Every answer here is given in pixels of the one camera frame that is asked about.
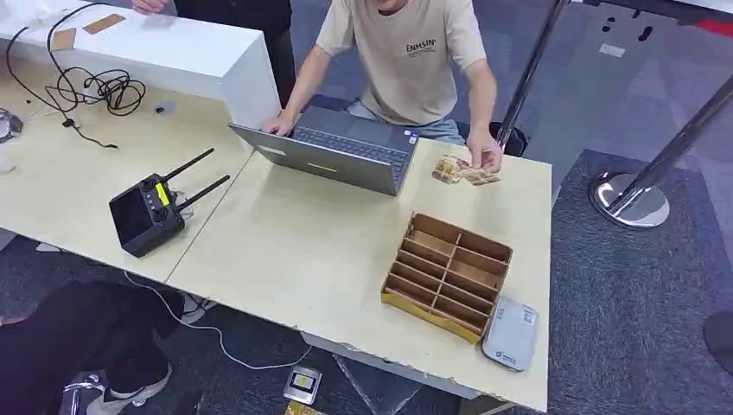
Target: laptop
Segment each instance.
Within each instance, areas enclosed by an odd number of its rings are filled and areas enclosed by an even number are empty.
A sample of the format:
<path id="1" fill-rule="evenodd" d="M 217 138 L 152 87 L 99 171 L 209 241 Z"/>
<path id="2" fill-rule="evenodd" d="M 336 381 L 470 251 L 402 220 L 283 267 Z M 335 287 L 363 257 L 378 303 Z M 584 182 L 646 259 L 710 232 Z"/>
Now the laptop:
<path id="1" fill-rule="evenodd" d="M 229 126 L 277 165 L 392 196 L 402 188 L 418 138 L 409 127 L 315 106 L 288 137 Z"/>

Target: laptop lid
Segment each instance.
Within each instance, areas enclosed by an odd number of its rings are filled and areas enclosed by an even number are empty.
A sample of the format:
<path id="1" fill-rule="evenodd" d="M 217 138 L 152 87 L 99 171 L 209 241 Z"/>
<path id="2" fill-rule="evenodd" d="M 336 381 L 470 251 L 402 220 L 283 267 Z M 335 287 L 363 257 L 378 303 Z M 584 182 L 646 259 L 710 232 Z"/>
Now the laptop lid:
<path id="1" fill-rule="evenodd" d="M 243 140 L 271 162 L 312 175 L 396 196 L 397 185 L 387 163 L 302 143 L 287 137 L 229 124 Z"/>

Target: person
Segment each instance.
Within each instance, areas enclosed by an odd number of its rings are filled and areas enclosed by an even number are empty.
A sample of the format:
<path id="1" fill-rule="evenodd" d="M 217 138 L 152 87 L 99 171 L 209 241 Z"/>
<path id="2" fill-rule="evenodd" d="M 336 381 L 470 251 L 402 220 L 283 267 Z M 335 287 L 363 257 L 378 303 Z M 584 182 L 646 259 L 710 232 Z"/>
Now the person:
<path id="1" fill-rule="evenodd" d="M 499 171 L 502 149 L 488 129 L 496 80 L 471 0 L 333 0 L 316 45 L 301 66 L 290 101 L 262 130 L 289 134 L 332 57 L 354 45 L 369 85 L 348 107 L 350 113 L 409 125 L 424 138 L 466 144 L 475 168 Z M 448 118 L 457 101 L 450 57 L 468 78 L 467 140 Z"/>
<path id="2" fill-rule="evenodd" d="M 184 298 L 162 292 L 181 318 Z M 73 282 L 45 298 L 28 318 L 0 322 L 2 413 L 59 413 L 64 386 L 82 371 L 105 370 L 109 386 L 87 415 L 117 415 L 168 382 L 171 366 L 157 346 L 178 322 L 152 291 L 105 282 Z"/>
<path id="3" fill-rule="evenodd" d="M 170 0 L 132 0 L 132 8 L 144 15 L 160 13 Z M 296 64 L 290 39 L 290 0 L 174 0 L 178 16 L 262 30 L 272 74 L 282 106 L 296 83 Z"/>

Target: cardboard box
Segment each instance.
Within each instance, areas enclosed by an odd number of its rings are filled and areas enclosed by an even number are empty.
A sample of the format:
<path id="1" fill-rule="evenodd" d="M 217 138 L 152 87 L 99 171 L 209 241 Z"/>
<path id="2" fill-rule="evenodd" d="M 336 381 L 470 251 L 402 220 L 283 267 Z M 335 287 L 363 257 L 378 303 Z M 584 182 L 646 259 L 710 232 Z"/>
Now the cardboard box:
<path id="1" fill-rule="evenodd" d="M 292 400 L 285 410 L 285 415 L 326 415 L 323 412 L 318 412 L 313 408 L 308 408 L 299 402 Z"/>
<path id="2" fill-rule="evenodd" d="M 414 214 L 381 299 L 477 343 L 489 327 L 511 259 L 508 246 Z"/>

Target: light wooden table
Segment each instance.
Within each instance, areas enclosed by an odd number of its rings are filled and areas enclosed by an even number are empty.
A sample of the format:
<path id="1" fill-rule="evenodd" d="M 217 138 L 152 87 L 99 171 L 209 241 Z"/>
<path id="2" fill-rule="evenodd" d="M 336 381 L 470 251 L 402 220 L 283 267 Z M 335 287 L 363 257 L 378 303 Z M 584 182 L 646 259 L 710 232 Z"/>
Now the light wooden table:
<path id="1" fill-rule="evenodd" d="M 395 373 L 411 370 L 506 401 L 494 402 L 495 410 L 517 404 L 545 412 L 551 168 L 508 156 L 499 183 L 447 185 L 430 175 L 445 153 L 468 158 L 463 147 L 421 140 L 398 198 L 274 166 L 256 153 L 166 284 L 384 360 Z M 514 249 L 503 294 L 539 313 L 527 371 L 512 373 L 462 338 L 380 302 L 413 211 Z"/>
<path id="2" fill-rule="evenodd" d="M 57 76 L 49 67 L 14 62 L 15 72 L 36 91 Z M 156 103 L 168 99 L 177 103 L 173 115 L 155 114 Z M 171 189 L 190 197 L 224 174 L 236 176 L 250 156 L 226 127 L 226 109 L 209 99 L 151 89 L 144 105 L 129 117 L 110 115 L 104 104 L 81 107 L 73 114 L 87 136 L 115 143 L 119 150 L 102 149 L 63 128 L 58 113 L 38 117 L 49 108 L 22 90 L 4 64 L 0 107 L 23 119 L 40 110 L 19 138 L 0 144 L 17 166 L 0 174 L 0 227 L 160 282 L 168 278 L 233 181 L 198 201 L 184 232 L 143 259 L 120 248 L 110 199 L 148 175 L 167 173 L 214 147 L 211 156 L 170 183 Z"/>

